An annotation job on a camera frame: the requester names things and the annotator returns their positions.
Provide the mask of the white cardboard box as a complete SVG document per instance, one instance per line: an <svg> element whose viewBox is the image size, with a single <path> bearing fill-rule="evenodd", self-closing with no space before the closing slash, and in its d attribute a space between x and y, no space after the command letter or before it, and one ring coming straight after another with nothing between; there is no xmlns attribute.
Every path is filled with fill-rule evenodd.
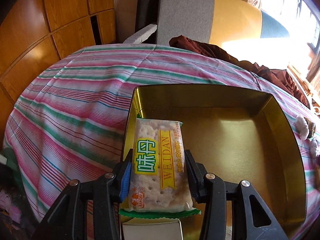
<svg viewBox="0 0 320 240"><path fill-rule="evenodd" d="M124 239L136 240L183 240L179 219L133 218L122 224Z"/></svg>

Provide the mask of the weidan cracker pack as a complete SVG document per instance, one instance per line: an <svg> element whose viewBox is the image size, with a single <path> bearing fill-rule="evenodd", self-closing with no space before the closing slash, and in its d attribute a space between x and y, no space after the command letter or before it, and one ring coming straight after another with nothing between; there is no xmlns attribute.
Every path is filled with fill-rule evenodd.
<svg viewBox="0 0 320 240"><path fill-rule="evenodd" d="M199 215L189 189L180 121L138 118L128 208L122 216L158 219Z"/></svg>

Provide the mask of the white plastic bag bundle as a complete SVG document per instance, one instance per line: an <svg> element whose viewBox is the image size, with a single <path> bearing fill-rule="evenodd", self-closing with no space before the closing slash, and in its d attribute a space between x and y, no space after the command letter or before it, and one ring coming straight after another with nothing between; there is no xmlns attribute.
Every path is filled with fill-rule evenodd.
<svg viewBox="0 0 320 240"><path fill-rule="evenodd" d="M300 138L302 140L306 140L308 138L309 133L310 133L309 124L308 124L306 118L304 118L301 115L298 115L296 117L295 126L296 126L298 133L299 133Z"/></svg>

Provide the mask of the yellow knitted sock bundle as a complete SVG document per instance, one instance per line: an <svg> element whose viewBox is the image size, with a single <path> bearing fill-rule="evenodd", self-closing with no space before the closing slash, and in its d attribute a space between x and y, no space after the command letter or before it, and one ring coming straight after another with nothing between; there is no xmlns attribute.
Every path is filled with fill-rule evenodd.
<svg viewBox="0 0 320 240"><path fill-rule="evenodd" d="M310 139L314 136L314 134L316 132L316 124L306 117L305 117L305 120L308 124L308 129L309 129L308 138Z"/></svg>

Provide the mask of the gold metal tin box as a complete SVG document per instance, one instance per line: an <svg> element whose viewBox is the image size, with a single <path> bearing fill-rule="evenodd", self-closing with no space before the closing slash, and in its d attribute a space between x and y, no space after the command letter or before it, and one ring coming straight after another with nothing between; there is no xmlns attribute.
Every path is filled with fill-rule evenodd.
<svg viewBox="0 0 320 240"><path fill-rule="evenodd" d="M252 183L287 236L303 224L303 162L284 107L272 94L205 84L137 87L123 157L133 147L137 116L182 122L185 149L207 171L225 181Z"/></svg>

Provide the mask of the striped pink green bedsheet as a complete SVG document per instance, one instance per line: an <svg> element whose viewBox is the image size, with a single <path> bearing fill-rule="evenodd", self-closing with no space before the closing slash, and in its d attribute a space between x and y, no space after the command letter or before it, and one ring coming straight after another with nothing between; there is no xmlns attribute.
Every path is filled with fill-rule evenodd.
<svg viewBox="0 0 320 240"><path fill-rule="evenodd" d="M98 179L122 156L133 91L140 86L205 84L272 94L296 137L306 183L306 218L290 239L302 239L319 219L319 190L312 140L296 129L301 115L319 119L278 86L223 60L188 50L150 44L83 48L43 71L17 99L9 115L4 148L16 156L28 203L38 222L67 184ZM204 204L193 197L199 215L181 218L185 239L200 236ZM87 238L94 239L93 202L87 203Z"/></svg>

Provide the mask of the maroon brown blanket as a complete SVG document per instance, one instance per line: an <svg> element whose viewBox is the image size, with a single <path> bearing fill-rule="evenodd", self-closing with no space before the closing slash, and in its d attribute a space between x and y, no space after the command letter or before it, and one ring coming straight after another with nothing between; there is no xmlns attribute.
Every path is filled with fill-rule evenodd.
<svg viewBox="0 0 320 240"><path fill-rule="evenodd" d="M292 77L286 70L270 69L263 65L260 66L257 63L250 63L246 60L239 61L235 57L229 55L225 50L223 50L219 46L194 41L183 35L173 37L169 41L169 45L171 47L189 50L203 56L223 60L228 63L234 64L278 86L285 92L289 93L290 95L298 99L298 101L300 101L307 108L310 107L307 97L299 90L297 85L294 83Z"/></svg>

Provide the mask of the wooden wardrobe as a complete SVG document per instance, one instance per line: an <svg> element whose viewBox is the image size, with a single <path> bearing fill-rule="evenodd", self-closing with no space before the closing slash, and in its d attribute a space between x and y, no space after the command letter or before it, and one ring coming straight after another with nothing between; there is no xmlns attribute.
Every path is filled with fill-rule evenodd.
<svg viewBox="0 0 320 240"><path fill-rule="evenodd" d="M114 0L18 0L1 24L1 128L42 71L81 48L115 41Z"/></svg>

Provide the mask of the grey yellow blue headboard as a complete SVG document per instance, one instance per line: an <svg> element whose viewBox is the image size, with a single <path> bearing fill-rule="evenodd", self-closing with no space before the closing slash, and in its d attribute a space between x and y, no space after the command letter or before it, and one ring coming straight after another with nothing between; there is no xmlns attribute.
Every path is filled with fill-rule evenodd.
<svg viewBox="0 0 320 240"><path fill-rule="evenodd" d="M253 38L283 38L289 32L277 20L242 0L159 0L156 43L173 37L222 46Z"/></svg>

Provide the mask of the black rolled mat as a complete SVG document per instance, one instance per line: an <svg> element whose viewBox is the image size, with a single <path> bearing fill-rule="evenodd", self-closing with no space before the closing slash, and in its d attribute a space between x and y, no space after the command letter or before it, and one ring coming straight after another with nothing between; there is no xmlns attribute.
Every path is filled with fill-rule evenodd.
<svg viewBox="0 0 320 240"><path fill-rule="evenodd" d="M158 5L159 0L137 0L135 32L157 23Z"/></svg>

